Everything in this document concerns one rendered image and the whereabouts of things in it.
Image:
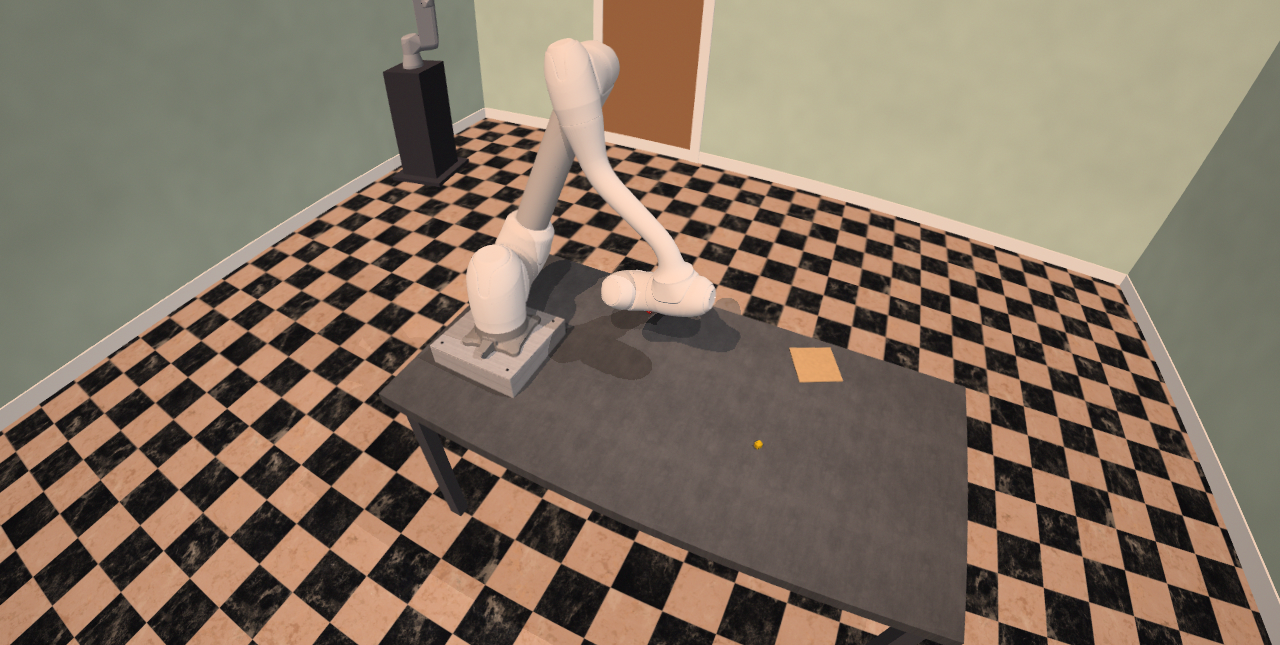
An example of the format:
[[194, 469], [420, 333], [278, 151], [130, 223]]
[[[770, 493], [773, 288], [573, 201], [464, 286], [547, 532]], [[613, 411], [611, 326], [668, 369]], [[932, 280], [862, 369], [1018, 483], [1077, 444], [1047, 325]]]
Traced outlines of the orange mat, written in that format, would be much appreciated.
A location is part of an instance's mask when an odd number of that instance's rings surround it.
[[799, 381], [844, 381], [831, 348], [788, 348]]

